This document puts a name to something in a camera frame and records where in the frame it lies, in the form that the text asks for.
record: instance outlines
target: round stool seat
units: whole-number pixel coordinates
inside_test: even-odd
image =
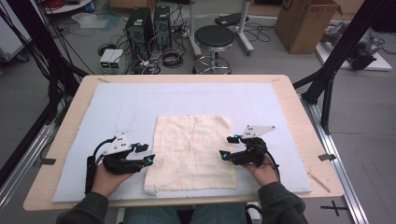
[[[219,25],[207,25],[195,32],[195,43],[203,49],[227,49],[234,42],[233,31]]]

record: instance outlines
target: sleeve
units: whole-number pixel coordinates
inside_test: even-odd
[[[96,224],[105,223],[108,199],[95,192],[89,193],[71,210],[64,212],[56,219],[57,224]]]
[[[307,223],[304,217],[305,203],[289,192],[282,184],[272,183],[259,189],[262,205],[262,224]]]

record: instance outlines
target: person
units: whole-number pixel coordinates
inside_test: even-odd
[[[279,182],[268,157],[265,157],[263,165],[260,167],[255,165],[244,165],[244,167],[261,186],[258,193],[262,206],[262,224],[307,223],[304,218],[304,201],[289,192]],[[56,223],[104,223],[108,208],[107,197],[132,175],[113,175],[106,170],[103,164],[100,164],[96,170],[92,192],[71,210],[60,214]],[[173,207],[150,207],[125,209],[123,223],[180,222],[177,220],[176,210]],[[192,214],[191,223],[247,223],[245,205],[243,203],[198,205]]]

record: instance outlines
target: wooden table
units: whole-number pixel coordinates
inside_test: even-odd
[[[91,103],[96,86],[99,83],[271,83],[279,105],[289,125],[290,133],[298,148],[312,187],[312,192],[299,195],[302,198],[339,197],[344,194],[343,187],[329,161],[321,161],[318,156],[325,153],[309,117],[298,98],[288,77],[282,75],[160,75],[160,76],[88,76],[85,77],[70,105],[47,158],[56,159],[54,165],[43,165],[23,204],[27,211],[67,209],[74,203],[53,203],[52,197],[61,178],[64,161],[71,148],[88,106]],[[238,198],[240,202],[258,201],[257,196]],[[161,199],[158,204],[196,204],[230,203],[233,198],[193,198]],[[152,201],[111,202],[110,206],[156,205]]]

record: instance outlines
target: concrete floor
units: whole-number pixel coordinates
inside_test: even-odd
[[[70,28],[65,37],[82,60],[95,74],[102,74],[97,48],[110,41],[114,35],[122,35],[125,21],[106,15],[111,26],[104,30],[81,30],[67,24],[70,15],[58,18]],[[213,24],[216,16],[197,19],[197,27]],[[275,18],[251,18],[249,22],[273,25]],[[251,42],[255,51],[247,56],[237,41],[220,55],[233,67],[233,74],[284,74],[292,82],[316,72],[321,63],[315,53],[288,54],[274,30],[265,31],[269,42]],[[396,51],[396,36],[378,34],[385,39],[385,48]],[[191,74],[194,57],[191,45],[186,40],[187,52],[184,64],[177,68],[164,68],[161,74]],[[395,55],[379,54],[396,67]],[[85,65],[72,55],[74,64],[87,70]],[[48,82],[39,73],[32,60],[28,63],[12,62],[0,67],[0,165],[2,166],[21,139],[35,122],[48,102]],[[351,71],[340,69],[334,81],[330,131],[332,139],[346,167],[347,174],[361,201],[370,223],[396,223],[396,71]],[[297,93],[307,89],[301,87]],[[0,214],[0,223],[54,223],[60,211],[29,213],[22,208],[24,198],[32,185],[38,169],[33,167],[18,187],[6,209]],[[342,198],[305,200],[305,215],[310,223],[351,223],[348,211],[320,209],[322,205],[345,206]],[[106,223],[115,223],[116,209],[110,209]]]

